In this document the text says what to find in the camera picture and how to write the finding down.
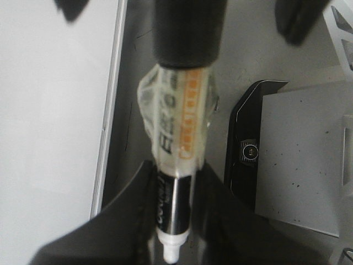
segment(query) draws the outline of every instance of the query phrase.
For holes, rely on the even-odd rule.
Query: clear plastic wrap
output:
[[[207,128],[217,102],[211,68],[156,65],[137,93],[158,169],[177,178],[193,176],[204,164]]]

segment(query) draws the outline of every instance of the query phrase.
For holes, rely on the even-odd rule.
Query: white panel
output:
[[[353,45],[353,34],[350,30],[353,27],[353,2],[333,0],[327,5],[323,15],[346,80],[353,81],[353,68],[351,68],[353,51],[350,50],[351,48],[348,49],[349,51],[345,50],[347,44],[348,47]]]
[[[0,3],[0,264],[89,219],[117,2]]]
[[[342,116],[352,84],[264,97],[256,213],[338,236]]]

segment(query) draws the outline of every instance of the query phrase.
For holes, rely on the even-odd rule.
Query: black rubber grip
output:
[[[227,0],[154,0],[154,54],[167,68],[205,67],[220,50]]]
[[[290,44],[300,45],[329,0],[277,0],[277,30]]]

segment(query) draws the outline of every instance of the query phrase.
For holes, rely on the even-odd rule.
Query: black plastic casing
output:
[[[227,0],[155,0],[153,48],[166,68],[197,68],[218,57]]]

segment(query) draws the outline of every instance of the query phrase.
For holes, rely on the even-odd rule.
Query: white cap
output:
[[[188,238],[189,230],[179,235],[170,235],[157,228],[157,235],[163,244],[163,258],[165,262],[169,264],[177,263],[180,247]]]

